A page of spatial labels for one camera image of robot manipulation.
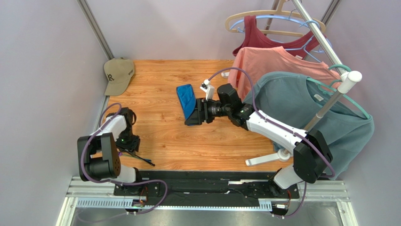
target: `teal hanger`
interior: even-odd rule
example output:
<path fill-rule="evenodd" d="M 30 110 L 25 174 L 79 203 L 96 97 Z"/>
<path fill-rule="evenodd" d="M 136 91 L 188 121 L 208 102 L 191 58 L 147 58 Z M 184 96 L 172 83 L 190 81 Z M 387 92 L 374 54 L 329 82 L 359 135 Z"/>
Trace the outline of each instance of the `teal hanger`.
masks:
<path fill-rule="evenodd" d="M 341 67 L 341 68 L 344 68 L 345 70 L 347 70 L 349 72 L 351 71 L 351 69 L 349 67 L 345 66 L 345 65 L 333 65 L 333 66 L 329 67 L 329 70 L 332 69 L 332 68 L 335 68 L 335 67 Z M 336 83 L 338 81 L 341 81 L 341 80 L 334 80 L 334 81 L 332 81 L 330 86 L 328 86 L 328 85 L 322 83 L 321 81 L 318 81 L 318 80 L 310 78 L 310 77 L 308 77 L 306 80 L 316 83 L 318 85 L 318 88 L 319 88 L 320 91 L 322 91 L 324 94 L 329 94 L 329 95 L 331 95 L 331 94 L 333 94 L 334 92 L 337 91 L 335 88 L 333 88 L 331 86 L 334 83 Z M 324 86 L 324 87 L 332 90 L 333 92 L 328 92 L 328 91 L 322 89 L 321 86 Z M 366 117 L 366 119 L 370 119 L 370 115 L 358 103 L 356 103 L 354 100 L 352 100 L 349 96 L 347 96 L 345 94 L 343 95 L 343 97 L 345 97 L 345 99 L 347 99 L 349 102 L 351 102 L 353 105 L 355 105 L 363 113 L 363 115 Z"/>

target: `beige cap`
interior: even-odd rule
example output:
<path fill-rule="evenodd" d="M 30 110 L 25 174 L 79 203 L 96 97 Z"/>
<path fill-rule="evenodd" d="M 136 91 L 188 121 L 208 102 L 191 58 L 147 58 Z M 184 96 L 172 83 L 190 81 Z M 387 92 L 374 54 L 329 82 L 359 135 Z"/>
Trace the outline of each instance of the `beige cap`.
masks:
<path fill-rule="evenodd" d="M 104 64 L 104 73 L 109 81 L 104 95 L 119 96 L 127 89 L 135 73 L 134 62 L 123 58 L 109 60 Z"/>

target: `wood grain surface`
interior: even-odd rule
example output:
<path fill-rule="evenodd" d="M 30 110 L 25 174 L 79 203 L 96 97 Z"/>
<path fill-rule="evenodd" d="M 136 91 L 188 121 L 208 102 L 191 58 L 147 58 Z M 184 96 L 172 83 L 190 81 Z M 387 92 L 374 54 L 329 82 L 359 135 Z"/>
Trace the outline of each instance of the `wood grain surface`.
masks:
<path fill-rule="evenodd" d="M 176 94 L 177 86 L 191 84 L 197 98 L 199 89 L 216 71 L 232 66 L 231 60 L 138 60 L 135 76 L 127 90 L 110 97 L 109 105 L 119 102 L 137 115 L 133 133 L 141 138 L 137 153 L 151 159 L 156 167 L 131 157 L 121 157 L 127 166 L 153 170 L 229 170 L 276 171 L 292 163 L 271 162 L 248 167 L 245 160 L 274 153 L 266 137 L 231 124 L 228 118 L 216 118 L 211 124 L 185 126 L 184 114 Z M 214 87 L 226 84 L 220 75 Z"/>

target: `red tank top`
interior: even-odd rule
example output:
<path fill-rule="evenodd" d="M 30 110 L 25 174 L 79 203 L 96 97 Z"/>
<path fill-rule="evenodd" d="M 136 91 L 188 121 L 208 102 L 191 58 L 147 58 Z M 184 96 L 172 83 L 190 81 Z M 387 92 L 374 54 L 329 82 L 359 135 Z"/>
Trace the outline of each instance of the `red tank top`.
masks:
<path fill-rule="evenodd" d="M 287 48 L 301 48 L 312 36 L 312 31 L 308 32 L 306 35 L 301 38 L 287 43 L 280 43 L 273 41 L 265 36 L 258 28 L 256 24 L 256 16 L 246 16 L 244 17 L 244 25 L 245 25 L 245 40 L 238 48 L 233 51 L 233 55 L 237 56 L 238 51 L 243 47 L 255 47 L 255 48 L 273 48 L 283 46 L 285 49 Z M 315 37 L 306 45 L 306 51 L 310 52 L 316 46 L 319 45 L 319 42 Z M 287 51 L 293 56 L 300 56 L 304 58 L 306 53 L 303 49 L 300 50 L 289 50 Z"/>

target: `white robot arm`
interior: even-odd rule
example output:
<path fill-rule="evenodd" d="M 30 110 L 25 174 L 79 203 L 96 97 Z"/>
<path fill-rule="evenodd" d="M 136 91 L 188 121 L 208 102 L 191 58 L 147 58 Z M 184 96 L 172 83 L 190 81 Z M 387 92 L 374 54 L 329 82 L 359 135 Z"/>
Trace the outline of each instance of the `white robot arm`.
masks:
<path fill-rule="evenodd" d="M 89 143 L 84 155 L 84 167 L 93 179 L 113 178 L 116 181 L 132 183 L 136 181 L 137 169 L 120 163 L 117 148 L 120 152 L 127 152 L 137 157 L 135 153 L 139 150 L 140 138 L 132 134 L 132 125 L 135 123 L 136 116 L 129 108 L 122 108 L 118 115 L 112 117 L 113 115 L 113 113 L 108 115 L 106 118 L 106 121 L 109 121 L 108 124 Z M 82 150 L 93 134 L 78 139 L 79 162 Z M 102 151 L 102 156 L 93 157 L 99 151 Z M 80 177 L 83 181 L 88 180 L 81 166 Z"/>
<path fill-rule="evenodd" d="M 211 95 L 208 95 L 207 99 L 198 98 L 195 110 L 185 124 L 201 125 L 203 122 L 211 123 L 215 117 L 227 116 L 234 125 L 261 134 L 283 146 L 285 149 L 281 149 L 276 154 L 264 156 L 263 161 L 269 161 L 266 158 L 286 161 L 290 156 L 294 156 L 294 164 L 278 170 L 274 176 L 274 182 L 281 189 L 287 189 L 301 181 L 314 183 L 326 169 L 326 163 L 310 144 L 318 149 L 327 162 L 332 161 L 331 152 L 318 130 L 313 129 L 307 132 L 296 129 L 275 120 L 262 111 L 255 111 L 252 105 L 241 102 L 231 84 L 220 86 L 217 93 L 219 101 L 210 99 Z M 256 165 L 258 162 L 250 162 L 255 160 L 257 161 L 257 159 L 247 160 L 246 163 Z"/>

